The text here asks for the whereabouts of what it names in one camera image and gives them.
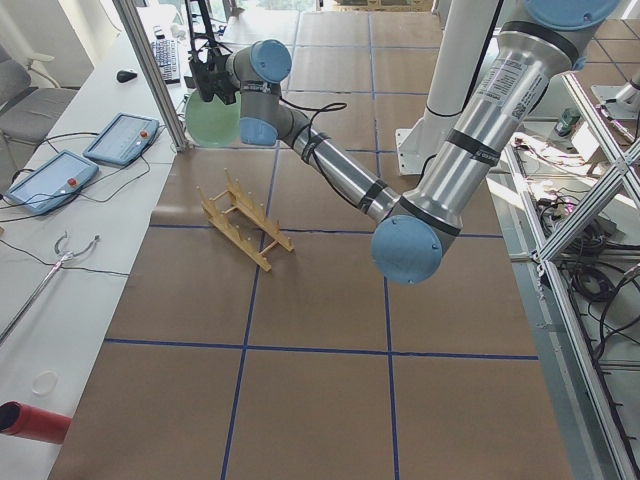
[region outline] computer mouse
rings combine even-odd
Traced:
[[[138,74],[133,70],[120,70],[116,75],[116,80],[120,83],[128,82],[129,80],[133,80],[136,78]]]

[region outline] gray chair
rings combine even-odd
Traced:
[[[17,170],[10,143],[36,146],[49,134],[75,90],[31,87],[27,69],[0,46],[0,140]]]

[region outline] white table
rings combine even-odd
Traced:
[[[161,119],[146,80],[138,78],[120,84],[116,72],[132,68],[141,72],[131,44],[124,33],[116,40],[104,61],[96,68],[61,117],[50,136],[77,132],[99,132],[118,113],[128,112]],[[180,85],[169,87],[174,104],[184,95]],[[58,149],[81,154],[89,137],[55,141]],[[35,168],[53,156],[47,145],[38,149],[29,164]],[[69,232],[68,247],[83,248],[94,235],[101,240],[95,250],[68,266],[131,270],[149,215],[156,205],[174,159],[171,138],[165,131],[145,153],[151,171],[136,180],[107,203],[78,198],[70,205],[41,218],[0,223],[3,240],[26,249],[47,262],[56,260],[55,241]],[[137,160],[84,193],[102,199],[127,180],[142,173],[146,165]],[[114,169],[100,167],[105,175]],[[0,210],[0,220],[29,215],[22,208]],[[9,323],[20,306],[44,278],[50,267],[0,244],[2,302],[0,329]],[[16,400],[72,416],[102,344],[105,331],[126,282],[126,277],[84,271],[58,272],[11,336],[0,348],[0,403]],[[33,380],[45,370],[58,375],[52,393],[37,396]],[[59,447],[0,435],[0,477],[4,480],[47,478]]]

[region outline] robotic arm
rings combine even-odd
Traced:
[[[313,128],[304,113],[280,104],[279,83],[291,57],[276,40],[226,58],[226,81],[242,95],[241,139],[284,141],[377,223],[371,250],[380,271],[395,282],[421,282],[440,266],[462,229],[463,209],[549,79],[584,65],[581,52],[618,1],[520,1],[498,37],[498,58],[420,184],[402,195]]]

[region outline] red cylinder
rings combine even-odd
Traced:
[[[18,402],[0,406],[0,433],[41,442],[64,442],[71,419]]]

